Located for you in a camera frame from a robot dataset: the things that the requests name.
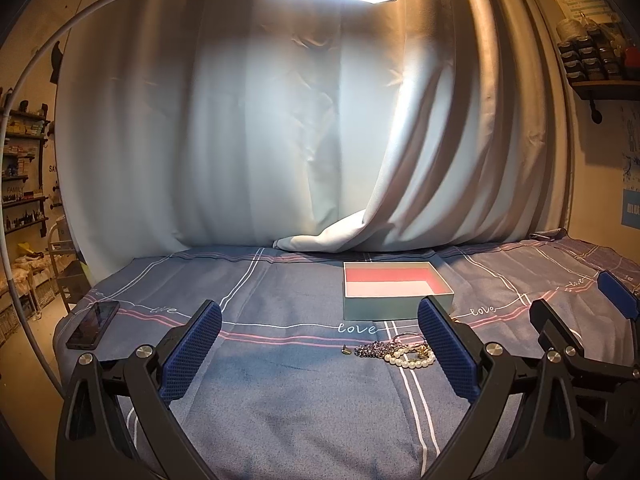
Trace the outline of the teal box with pink lining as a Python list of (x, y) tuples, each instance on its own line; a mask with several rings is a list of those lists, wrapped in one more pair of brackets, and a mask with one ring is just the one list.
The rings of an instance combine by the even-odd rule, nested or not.
[(446, 309), (454, 300), (454, 290), (427, 261), (345, 262), (343, 290), (345, 321), (410, 320), (425, 297)]

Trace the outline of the right wooden wall shelf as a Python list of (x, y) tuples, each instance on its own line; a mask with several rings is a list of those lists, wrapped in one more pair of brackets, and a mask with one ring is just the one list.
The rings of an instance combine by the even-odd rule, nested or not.
[(582, 13), (555, 30), (566, 80), (596, 125), (603, 120), (598, 101), (639, 101), (639, 47), (615, 15), (598, 23)]

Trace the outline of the black smartphone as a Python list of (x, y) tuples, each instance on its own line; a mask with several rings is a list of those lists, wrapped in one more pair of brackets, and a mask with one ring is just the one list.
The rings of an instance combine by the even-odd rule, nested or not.
[(96, 350), (118, 310), (118, 301), (99, 301), (93, 304), (66, 340), (66, 348)]

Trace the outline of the blue wall poster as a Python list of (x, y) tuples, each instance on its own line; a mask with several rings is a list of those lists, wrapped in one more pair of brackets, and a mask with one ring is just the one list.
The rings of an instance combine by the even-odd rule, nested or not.
[(622, 218), (620, 223), (633, 229), (640, 229), (640, 192), (623, 189)]

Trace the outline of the light blue curtain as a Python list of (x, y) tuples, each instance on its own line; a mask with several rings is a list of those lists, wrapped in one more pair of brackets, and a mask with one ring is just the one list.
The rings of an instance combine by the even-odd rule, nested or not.
[(191, 247), (398, 252), (565, 216), (534, 0), (120, 0), (70, 33), (55, 131), (98, 279)]

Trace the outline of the left wall shelf unit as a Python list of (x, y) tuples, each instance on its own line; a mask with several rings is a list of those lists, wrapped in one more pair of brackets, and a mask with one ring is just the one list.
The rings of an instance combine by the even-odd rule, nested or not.
[(1, 220), (26, 318), (41, 318), (57, 299), (70, 310), (89, 290), (64, 218), (54, 155), (49, 104), (15, 102), (2, 148)]

